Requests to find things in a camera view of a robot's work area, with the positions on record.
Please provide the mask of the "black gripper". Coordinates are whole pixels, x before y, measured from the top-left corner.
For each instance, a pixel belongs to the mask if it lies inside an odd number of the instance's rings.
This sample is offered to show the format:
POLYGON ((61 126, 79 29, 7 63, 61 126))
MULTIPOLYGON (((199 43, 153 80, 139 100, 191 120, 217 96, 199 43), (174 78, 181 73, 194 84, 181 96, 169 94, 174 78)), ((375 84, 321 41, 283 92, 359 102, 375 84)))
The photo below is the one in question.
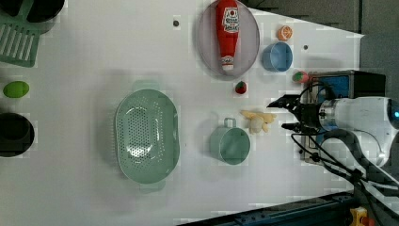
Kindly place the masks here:
POLYGON ((301 104, 299 94, 284 94, 268 105, 268 107, 289 109, 297 122, 283 123, 281 127, 302 134, 315 134, 320 130, 320 106, 320 104, 301 104))

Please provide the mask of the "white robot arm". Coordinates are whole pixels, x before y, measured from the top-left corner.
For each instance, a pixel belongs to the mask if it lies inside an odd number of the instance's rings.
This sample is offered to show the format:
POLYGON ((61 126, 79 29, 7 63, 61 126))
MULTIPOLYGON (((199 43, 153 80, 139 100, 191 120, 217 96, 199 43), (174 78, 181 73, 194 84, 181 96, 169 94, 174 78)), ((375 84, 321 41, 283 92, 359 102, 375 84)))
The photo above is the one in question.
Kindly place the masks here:
POLYGON ((377 149, 369 153, 382 167, 391 155, 392 143, 398 137, 398 102, 388 97, 368 96, 324 100, 302 104, 299 94, 285 94, 268 107, 284 108, 298 120, 297 128, 365 133, 377 149))

